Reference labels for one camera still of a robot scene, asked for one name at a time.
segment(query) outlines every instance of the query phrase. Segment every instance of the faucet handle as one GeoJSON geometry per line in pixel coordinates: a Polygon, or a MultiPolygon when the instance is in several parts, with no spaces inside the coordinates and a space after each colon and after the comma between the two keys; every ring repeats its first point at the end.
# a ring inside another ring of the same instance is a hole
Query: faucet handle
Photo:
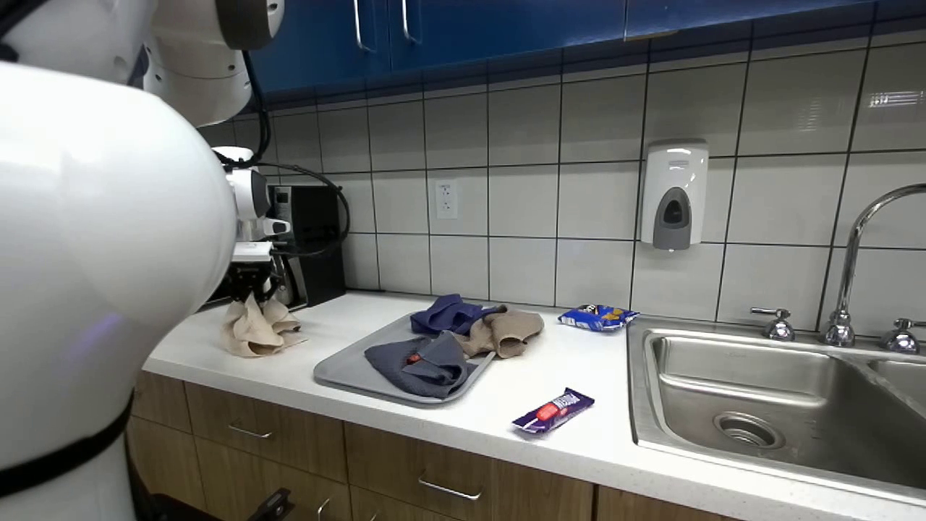
{"type": "Polygon", "coordinates": [[[910,333],[915,327],[926,327],[926,321],[896,320],[889,350],[919,353],[919,340],[910,333]]]}
{"type": "Polygon", "coordinates": [[[777,310],[750,310],[750,312],[753,315],[773,315],[773,324],[763,327],[767,340],[777,340],[777,341],[795,340],[793,327],[786,324],[790,310],[777,308],[777,310]]]}

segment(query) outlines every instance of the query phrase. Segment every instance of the blue cloth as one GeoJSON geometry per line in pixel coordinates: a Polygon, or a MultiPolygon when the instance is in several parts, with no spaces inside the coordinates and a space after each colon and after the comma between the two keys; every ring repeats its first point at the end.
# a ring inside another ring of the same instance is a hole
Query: blue cloth
{"type": "Polygon", "coordinates": [[[411,330],[427,336],[440,336],[442,330],[468,336],[468,327],[492,312],[502,312],[502,308],[474,308],[459,297],[437,297],[427,310],[411,315],[411,330]]]}

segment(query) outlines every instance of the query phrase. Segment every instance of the sink basin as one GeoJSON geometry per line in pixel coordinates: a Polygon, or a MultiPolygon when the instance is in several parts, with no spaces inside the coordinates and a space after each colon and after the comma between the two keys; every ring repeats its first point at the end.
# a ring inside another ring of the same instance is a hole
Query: sink basin
{"type": "Polygon", "coordinates": [[[634,324],[641,447],[926,501],[926,362],[634,324]]]}

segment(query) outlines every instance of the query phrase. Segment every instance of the white countertop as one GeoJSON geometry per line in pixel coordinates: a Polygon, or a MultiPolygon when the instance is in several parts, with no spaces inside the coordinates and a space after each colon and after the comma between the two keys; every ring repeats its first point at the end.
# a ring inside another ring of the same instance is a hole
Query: white countertop
{"type": "Polygon", "coordinates": [[[291,347],[262,360],[238,360],[222,347],[226,308],[216,308],[183,321],[144,372],[733,519],[926,519],[915,505],[637,447],[624,336],[573,330],[555,315],[543,315],[543,336],[523,357],[495,362],[459,404],[442,408],[313,383],[322,360],[427,305],[388,297],[319,305],[298,312],[304,327],[291,347]],[[563,388],[591,394],[597,407],[543,441],[511,434],[515,417],[563,388]]]}

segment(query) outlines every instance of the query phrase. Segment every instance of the snack wrapper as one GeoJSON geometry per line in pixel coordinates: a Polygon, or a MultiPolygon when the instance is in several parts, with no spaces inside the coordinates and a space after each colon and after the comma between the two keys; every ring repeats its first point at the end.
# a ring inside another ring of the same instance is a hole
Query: snack wrapper
{"type": "Polygon", "coordinates": [[[521,437],[540,437],[547,431],[555,431],[557,425],[563,425],[568,420],[573,420],[575,415],[581,415],[585,408],[591,408],[597,399],[563,388],[555,399],[531,408],[530,415],[515,420],[515,431],[521,437]]]}
{"type": "Polygon", "coordinates": [[[597,333],[618,333],[634,324],[637,312],[607,305],[581,305],[557,315],[562,324],[597,330],[597,333]]]}

